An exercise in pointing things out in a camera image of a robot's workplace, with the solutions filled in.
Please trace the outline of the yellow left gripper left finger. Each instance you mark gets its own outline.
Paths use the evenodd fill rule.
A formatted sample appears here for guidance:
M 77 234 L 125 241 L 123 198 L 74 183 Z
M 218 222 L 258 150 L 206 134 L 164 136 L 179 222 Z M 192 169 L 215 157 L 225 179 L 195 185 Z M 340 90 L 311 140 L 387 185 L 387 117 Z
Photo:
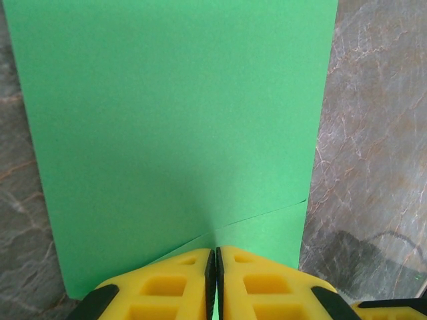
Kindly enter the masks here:
M 88 293 L 72 319 L 211 319 L 216 254 L 196 249 L 112 277 Z

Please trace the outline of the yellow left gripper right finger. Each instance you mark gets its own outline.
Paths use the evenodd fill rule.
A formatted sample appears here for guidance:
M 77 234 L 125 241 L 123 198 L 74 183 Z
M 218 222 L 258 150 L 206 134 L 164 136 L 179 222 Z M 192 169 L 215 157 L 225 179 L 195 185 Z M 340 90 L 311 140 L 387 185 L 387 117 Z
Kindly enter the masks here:
M 325 280 L 237 247 L 216 249 L 220 319 L 358 319 Z

